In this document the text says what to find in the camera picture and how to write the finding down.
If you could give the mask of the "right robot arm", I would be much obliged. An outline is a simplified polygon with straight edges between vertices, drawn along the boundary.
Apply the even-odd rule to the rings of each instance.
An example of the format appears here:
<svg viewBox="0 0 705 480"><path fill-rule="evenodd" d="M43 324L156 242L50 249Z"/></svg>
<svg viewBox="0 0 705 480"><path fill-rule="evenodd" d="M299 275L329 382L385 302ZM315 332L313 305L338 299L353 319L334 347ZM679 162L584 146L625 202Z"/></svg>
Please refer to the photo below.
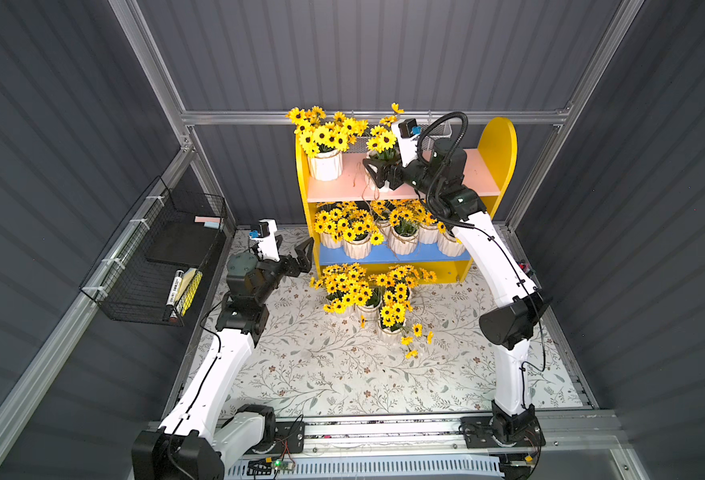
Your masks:
<svg viewBox="0 0 705 480"><path fill-rule="evenodd" d="M492 438L501 447L529 446L540 450L545 439L530 400L527 376L530 339L546 312L548 300L528 278L499 239L480 194L464 183L467 155L458 138L434 140L430 156L423 142L432 131L452 119L466 132L468 117L454 111L424 128L415 119L396 120L386 127L393 135L400 160L394 166L364 162L376 186L405 185L437 221L459 240L477 264L493 295L494 310L479 318L479 328L494 346L495 392L488 423L464 421L460 432L467 441Z"/></svg>

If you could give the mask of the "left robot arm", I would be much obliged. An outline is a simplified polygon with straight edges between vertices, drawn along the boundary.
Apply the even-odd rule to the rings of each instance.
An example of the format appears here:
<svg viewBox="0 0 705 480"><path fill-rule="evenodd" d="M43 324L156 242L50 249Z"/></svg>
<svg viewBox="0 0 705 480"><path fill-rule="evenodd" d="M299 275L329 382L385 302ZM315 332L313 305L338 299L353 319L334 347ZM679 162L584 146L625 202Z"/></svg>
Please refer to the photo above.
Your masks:
<svg viewBox="0 0 705 480"><path fill-rule="evenodd" d="M276 416L270 407L246 405L218 426L226 397L266 329L270 294L284 277L312 269L314 238L278 251L282 236L254 234L254 246L232 256L226 295L206 359L182 398L154 430L144 430L132 445L136 479L222 479L246 452L268 452L276 444Z"/></svg>

